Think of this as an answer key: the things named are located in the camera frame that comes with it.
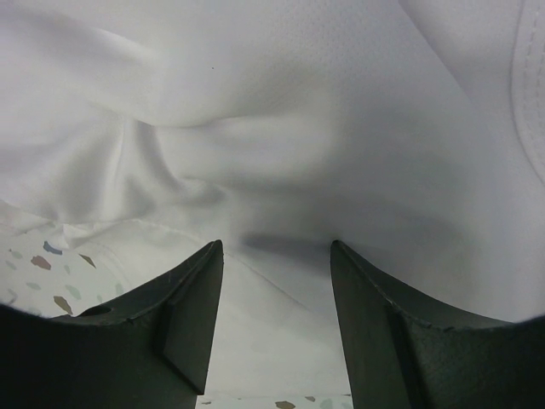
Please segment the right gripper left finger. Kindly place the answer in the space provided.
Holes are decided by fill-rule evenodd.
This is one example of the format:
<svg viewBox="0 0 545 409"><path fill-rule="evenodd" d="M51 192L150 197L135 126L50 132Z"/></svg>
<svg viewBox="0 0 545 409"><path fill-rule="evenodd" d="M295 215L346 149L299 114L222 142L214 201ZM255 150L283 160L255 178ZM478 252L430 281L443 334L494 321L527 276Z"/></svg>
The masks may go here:
<svg viewBox="0 0 545 409"><path fill-rule="evenodd" d="M2 307L2 407L195 407L208 375L223 265L217 240L76 317Z"/></svg>

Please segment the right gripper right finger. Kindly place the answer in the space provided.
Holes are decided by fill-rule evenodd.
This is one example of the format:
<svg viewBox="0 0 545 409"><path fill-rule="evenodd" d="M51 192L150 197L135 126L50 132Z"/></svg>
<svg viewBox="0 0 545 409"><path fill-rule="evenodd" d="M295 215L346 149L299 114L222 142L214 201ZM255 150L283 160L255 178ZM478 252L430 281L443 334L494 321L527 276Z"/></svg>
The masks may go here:
<svg viewBox="0 0 545 409"><path fill-rule="evenodd" d="M452 307L338 240L330 273L355 407L543 407L543 317L508 323Z"/></svg>

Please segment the white t shirt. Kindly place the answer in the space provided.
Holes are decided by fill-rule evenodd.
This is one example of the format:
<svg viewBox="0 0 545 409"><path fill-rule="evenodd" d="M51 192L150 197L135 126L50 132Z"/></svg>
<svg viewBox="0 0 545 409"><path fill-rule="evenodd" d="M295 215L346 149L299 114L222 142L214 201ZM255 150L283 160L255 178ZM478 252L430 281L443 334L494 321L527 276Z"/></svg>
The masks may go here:
<svg viewBox="0 0 545 409"><path fill-rule="evenodd" d="M212 395L348 391L336 239L543 314L543 2L2 2L2 303L80 314L215 239Z"/></svg>

